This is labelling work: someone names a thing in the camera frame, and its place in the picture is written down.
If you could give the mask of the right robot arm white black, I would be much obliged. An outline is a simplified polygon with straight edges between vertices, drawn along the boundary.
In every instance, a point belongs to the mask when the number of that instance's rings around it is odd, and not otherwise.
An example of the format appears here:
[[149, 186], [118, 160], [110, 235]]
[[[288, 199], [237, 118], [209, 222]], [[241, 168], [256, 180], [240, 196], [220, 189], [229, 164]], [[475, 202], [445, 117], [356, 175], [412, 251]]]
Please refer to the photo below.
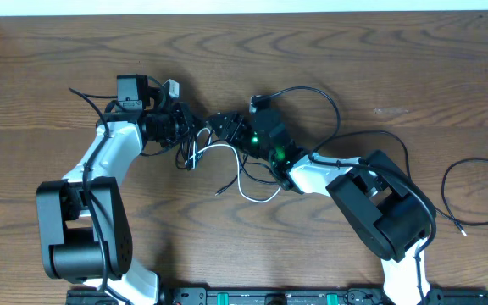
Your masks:
[[331, 197], [363, 244], [380, 258], [384, 293], [393, 303], [429, 302], [424, 250], [435, 237], [435, 212], [385, 153], [327, 158], [298, 147], [273, 109], [258, 110], [250, 119], [237, 112], [215, 114], [207, 123], [237, 152], [264, 160], [281, 189]]

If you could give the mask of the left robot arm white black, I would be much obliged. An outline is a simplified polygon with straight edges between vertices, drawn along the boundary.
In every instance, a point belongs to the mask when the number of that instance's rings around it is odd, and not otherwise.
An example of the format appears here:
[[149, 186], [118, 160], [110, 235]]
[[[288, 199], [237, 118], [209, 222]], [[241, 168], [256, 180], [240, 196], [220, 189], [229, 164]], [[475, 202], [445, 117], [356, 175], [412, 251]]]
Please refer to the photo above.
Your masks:
[[180, 102], [180, 85], [120, 75], [80, 162], [36, 190], [42, 265], [52, 279], [94, 287], [119, 304], [171, 304], [171, 290], [133, 254], [120, 187], [150, 142], [166, 153], [203, 127]]

